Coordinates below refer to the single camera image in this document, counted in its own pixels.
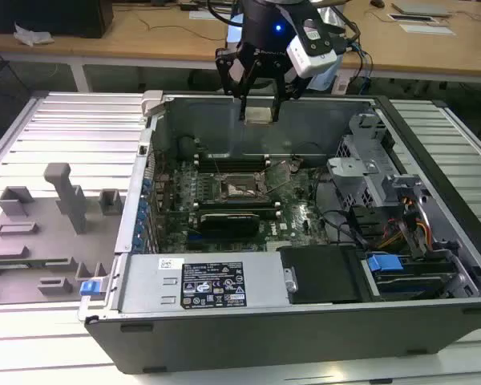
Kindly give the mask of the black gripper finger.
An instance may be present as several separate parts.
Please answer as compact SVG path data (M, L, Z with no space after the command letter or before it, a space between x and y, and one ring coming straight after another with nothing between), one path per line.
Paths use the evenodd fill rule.
M244 120L249 91L261 73L255 48L216 49L215 63L224 93L240 100L239 120Z
M305 91L305 79L296 76L290 83L287 83L283 75L278 75L274 79L274 84L276 88L271 107L271 121L277 122L281 105L287 100L299 99Z

